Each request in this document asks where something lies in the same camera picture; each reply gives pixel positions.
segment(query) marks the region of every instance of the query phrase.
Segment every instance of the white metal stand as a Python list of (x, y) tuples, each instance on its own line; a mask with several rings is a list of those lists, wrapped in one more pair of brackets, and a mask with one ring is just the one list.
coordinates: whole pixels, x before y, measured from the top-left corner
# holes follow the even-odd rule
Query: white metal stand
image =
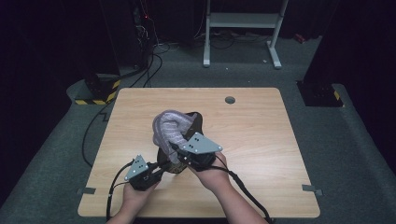
[(210, 0), (207, 0), (206, 11), (206, 33), (204, 49), (204, 67), (210, 66), (210, 28), (211, 27), (239, 27), (239, 28), (272, 28), (274, 33), (272, 40), (267, 41), (274, 67), (282, 67), (275, 50), (275, 43), (285, 16), (286, 7), (289, 0), (282, 0), (282, 7), (279, 13), (258, 14), (258, 13), (211, 13)]

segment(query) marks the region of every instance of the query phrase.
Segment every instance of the gray carpet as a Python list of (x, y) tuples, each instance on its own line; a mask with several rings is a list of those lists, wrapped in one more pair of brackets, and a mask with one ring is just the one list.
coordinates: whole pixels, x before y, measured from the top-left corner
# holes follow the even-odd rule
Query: gray carpet
[[(276, 87), (280, 90), (307, 172), (318, 196), (318, 218), (279, 218), (276, 223), (396, 223), (396, 178), (365, 130), (342, 85), (333, 85), (344, 107), (306, 107), (296, 81), (302, 80), (320, 39), (299, 44), (278, 39), (283, 68), (275, 70), (263, 41), (234, 43), (213, 49), (211, 66), (202, 67), (203, 48), (172, 45), (160, 56), (163, 66), (151, 87)], [(227, 42), (213, 42), (217, 47)], [(159, 66), (155, 59), (150, 73)], [(138, 76), (122, 80), (127, 88)], [(136, 88), (142, 88), (142, 78)], [(82, 81), (71, 86), (71, 99)], [(0, 211), (0, 223), (105, 223), (104, 217), (80, 217), (78, 205), (91, 168), (81, 156), (81, 143), (101, 105), (74, 105), (36, 154)], [(105, 111), (109, 116), (112, 105)], [(94, 161), (106, 122), (99, 116), (85, 141)], [(140, 223), (195, 223), (196, 220), (145, 220)]]

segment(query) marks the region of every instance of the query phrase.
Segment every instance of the wooden table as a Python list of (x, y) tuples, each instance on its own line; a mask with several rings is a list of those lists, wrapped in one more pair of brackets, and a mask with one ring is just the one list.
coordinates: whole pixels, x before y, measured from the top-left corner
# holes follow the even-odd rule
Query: wooden table
[[(234, 104), (225, 102), (228, 96), (235, 99)], [(302, 189), (311, 183), (282, 97), (274, 88), (120, 90), (87, 183), (87, 188), (96, 192), (83, 194), (78, 209), (81, 216), (106, 215), (114, 176), (137, 154), (156, 161), (158, 147), (152, 143), (151, 125), (154, 117), (167, 109), (202, 114), (205, 136), (223, 146), (230, 170), (239, 175), (271, 217), (318, 217), (315, 194)], [(121, 202), (122, 187), (118, 187), (112, 216)], [(186, 169), (179, 175), (165, 173), (139, 216), (224, 217), (224, 213), (214, 195)]]

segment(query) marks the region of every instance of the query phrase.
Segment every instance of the hazard tape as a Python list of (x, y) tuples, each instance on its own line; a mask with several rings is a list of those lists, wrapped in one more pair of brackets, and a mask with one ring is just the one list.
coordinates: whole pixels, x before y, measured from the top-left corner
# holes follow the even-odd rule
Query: hazard tape
[(116, 96), (117, 93), (117, 88), (120, 85), (120, 81), (114, 82), (110, 94), (107, 96), (105, 100), (103, 99), (76, 99), (75, 103), (77, 105), (106, 105), (110, 103), (114, 97)]

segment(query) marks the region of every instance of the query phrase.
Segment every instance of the round hole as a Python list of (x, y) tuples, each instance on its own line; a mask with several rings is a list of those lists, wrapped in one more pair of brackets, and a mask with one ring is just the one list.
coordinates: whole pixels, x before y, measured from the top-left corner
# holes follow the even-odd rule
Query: round hole
[(235, 98), (233, 98), (232, 96), (227, 96), (225, 98), (225, 103), (232, 105), (233, 103), (235, 103)]

